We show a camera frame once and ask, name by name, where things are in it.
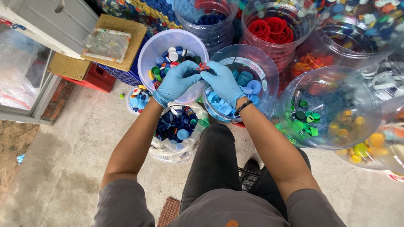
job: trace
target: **concrete floor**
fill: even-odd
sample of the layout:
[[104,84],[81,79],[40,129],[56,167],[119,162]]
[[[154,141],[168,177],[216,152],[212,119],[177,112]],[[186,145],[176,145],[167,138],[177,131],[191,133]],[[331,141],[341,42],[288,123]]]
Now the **concrete floor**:
[[[53,126],[41,126],[0,208],[2,227],[89,226],[109,156],[136,116],[126,109],[130,86],[111,94],[76,86]],[[238,165],[257,156],[245,129],[229,126]],[[349,227],[404,223],[404,184],[346,163],[332,151],[306,149],[313,175]],[[168,196],[181,199],[190,164],[148,157],[139,173],[149,210],[158,220]]]

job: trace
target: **person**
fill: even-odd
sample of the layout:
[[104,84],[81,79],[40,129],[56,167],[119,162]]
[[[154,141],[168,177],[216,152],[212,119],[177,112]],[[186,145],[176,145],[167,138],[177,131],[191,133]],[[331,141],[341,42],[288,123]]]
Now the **person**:
[[[206,65],[216,75],[202,71],[183,78],[186,72],[198,67],[185,61],[171,68],[153,92],[112,152],[101,183],[93,227],[155,226],[137,174],[168,102],[179,98],[202,77],[236,109],[248,104],[230,69],[214,61]],[[222,124],[209,126],[201,135],[185,183],[180,214],[168,226],[345,226],[311,174],[306,154],[295,148],[254,105],[244,106],[240,116],[265,164],[259,170],[257,162],[249,160],[246,168],[258,172],[259,177],[248,192],[242,191],[230,129]],[[251,179],[244,176],[242,180]]]

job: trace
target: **blue crate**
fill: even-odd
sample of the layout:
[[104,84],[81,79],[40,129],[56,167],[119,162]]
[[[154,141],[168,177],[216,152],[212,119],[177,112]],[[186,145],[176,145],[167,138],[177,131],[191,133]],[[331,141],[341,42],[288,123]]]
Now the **blue crate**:
[[98,65],[99,67],[101,67],[103,70],[105,70],[107,73],[109,73],[111,76],[117,78],[118,80],[124,82],[125,84],[129,84],[131,86],[138,86],[140,84],[142,84],[142,81],[140,80],[140,77],[138,75],[137,72],[137,62],[139,60],[139,54],[140,51],[142,50],[143,46],[145,45],[145,43],[149,40],[149,36],[145,35],[145,37],[143,38],[142,44],[139,47],[139,50],[137,51],[136,57],[133,60],[133,64],[132,67],[130,68],[130,70],[128,72],[123,71],[123,70],[119,70],[116,68],[112,68],[97,62],[94,62],[96,65]]

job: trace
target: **black bracelet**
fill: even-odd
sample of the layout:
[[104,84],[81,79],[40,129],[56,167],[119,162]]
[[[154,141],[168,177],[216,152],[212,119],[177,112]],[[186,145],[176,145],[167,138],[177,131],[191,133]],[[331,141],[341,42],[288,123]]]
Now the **black bracelet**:
[[240,111],[242,109],[244,109],[244,107],[248,106],[249,104],[252,104],[253,101],[251,101],[250,99],[247,100],[245,103],[241,104],[241,106],[236,110],[236,112],[234,113],[235,116],[238,116],[238,113],[240,113]]

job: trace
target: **dirt ground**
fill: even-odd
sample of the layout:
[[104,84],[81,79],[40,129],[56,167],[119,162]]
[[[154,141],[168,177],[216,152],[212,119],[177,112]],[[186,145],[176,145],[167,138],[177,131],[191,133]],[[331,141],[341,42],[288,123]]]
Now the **dirt ground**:
[[0,206],[19,170],[17,156],[25,154],[39,124],[0,120]]

